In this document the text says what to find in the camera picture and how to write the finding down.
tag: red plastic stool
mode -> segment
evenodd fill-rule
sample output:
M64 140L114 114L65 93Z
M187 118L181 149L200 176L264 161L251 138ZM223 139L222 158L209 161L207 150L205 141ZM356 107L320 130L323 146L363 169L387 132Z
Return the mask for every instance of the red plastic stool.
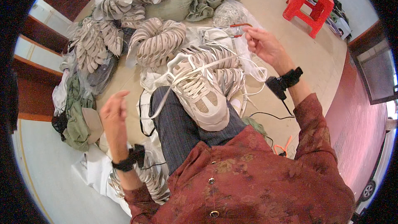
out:
M292 20L294 16L302 19L312 27L312 31L310 32L310 37L312 38L315 38L318 31L322 28L334 6L333 0L318 0L316 5L312 5L307 0L287 0L286 3L287 7L282 16L287 21ZM308 5L312 9L310 16L301 12L300 8L303 4Z

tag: person's left hand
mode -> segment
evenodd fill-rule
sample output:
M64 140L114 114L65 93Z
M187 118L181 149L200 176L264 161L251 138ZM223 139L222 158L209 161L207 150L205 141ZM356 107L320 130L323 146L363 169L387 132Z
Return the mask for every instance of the person's left hand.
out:
M114 162L125 159L127 150L126 100L130 92L122 90L113 94L101 108L100 117Z

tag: floor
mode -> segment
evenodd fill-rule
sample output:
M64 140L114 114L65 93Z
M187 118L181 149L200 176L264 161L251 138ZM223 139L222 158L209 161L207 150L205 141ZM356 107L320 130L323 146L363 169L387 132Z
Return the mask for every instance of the floor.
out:
M91 13L93 2L92 0L88 3L77 17L77 21ZM325 24L318 32L316 38L312 39L308 35L310 28L303 21L296 17L290 22L286 21L282 17L282 12L286 8L286 0L241 0L241 2L256 17L264 29L276 36L295 64L302 68L304 71L302 77L309 83L311 90L316 92L323 107L323 112L326 114L336 93L343 71L347 51L346 43L335 36ZM198 22L197 25L210 26L211 19ZM266 67L269 70L268 75L277 75L274 69L261 60L255 62L259 66ZM142 87L139 83L140 69L137 66L129 69L124 65L125 57L121 57L117 72L106 92L97 97L98 110L113 93L122 89L130 90L131 93L126 97L129 109L127 117L128 140L130 143L140 143L145 137L140 131L138 114L135 108L142 92ZM262 84L251 77L246 79L248 93L257 92L261 89L261 86ZM286 104L293 110L291 97L289 95L287 97ZM250 98L256 104L258 110L248 102L245 116L256 111L268 112L278 117L288 115L282 102L268 88ZM256 115L255 119L265 127L268 135L274 140L274 144L284 147L288 138L292 136L293 140L287 151L289 157L294 157L300 130L296 120L285 119L279 121L260 114Z
M358 200L384 140L387 108L385 103L370 105L360 74L349 57L325 118L341 177Z

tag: car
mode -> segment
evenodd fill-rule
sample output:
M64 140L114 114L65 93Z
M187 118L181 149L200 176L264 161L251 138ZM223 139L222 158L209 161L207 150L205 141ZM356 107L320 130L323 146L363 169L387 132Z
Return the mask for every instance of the car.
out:
M366 184L361 193L356 211L354 212L348 224L356 224L361 219L361 216L364 214L369 205L372 203L372 200L374 199L377 190L384 179L388 165L390 163L391 154L394 149L395 135L396 129L386 131L375 168L371 174L369 182Z

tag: black cable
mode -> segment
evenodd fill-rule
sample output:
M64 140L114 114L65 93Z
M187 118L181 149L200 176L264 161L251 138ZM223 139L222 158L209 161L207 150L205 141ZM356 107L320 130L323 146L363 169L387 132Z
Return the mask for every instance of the black cable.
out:
M284 102L284 101L282 101L282 103L285 105L285 107L286 107L286 110L289 112L290 116L293 116L293 114L290 112L289 108L286 106L285 102Z
M166 162L164 162L164 163L158 163L158 164L154 164L154 165L152 165L152 166L150 166L150 167L148 167L148 168L142 168L142 169L150 169L150 168L152 168L152 167L154 167L154 166L156 166L156 165L162 165L162 164L165 164Z
M277 118L277 119L295 118L294 116L287 116L287 117L284 117L284 118L278 118L278 117L276 117L275 115L272 115L272 114L266 113L266 112L255 112L255 113L253 113L252 115L250 115L249 117L251 117L251 116L253 116L253 115L257 114L257 113L267 114L267 115L270 115L270 116L275 117L275 118Z
M143 127L142 127L142 121L141 121L141 96L142 96L142 94L144 93L144 91L145 91L145 89L142 91L142 93L141 93L141 95L140 95L140 100L138 101L138 109L139 109L139 111L140 111L140 127L141 127L141 132L142 132L142 134L144 134L146 137L151 137L152 134L153 134L153 132L155 131L155 127L153 127L152 131L151 131L150 134L148 135L148 134L144 133L144 129L143 129Z
M271 145L271 149L272 149L272 147L273 147L273 139L268 137L268 136L267 136L267 138L271 139L271 141L272 141L272 145Z

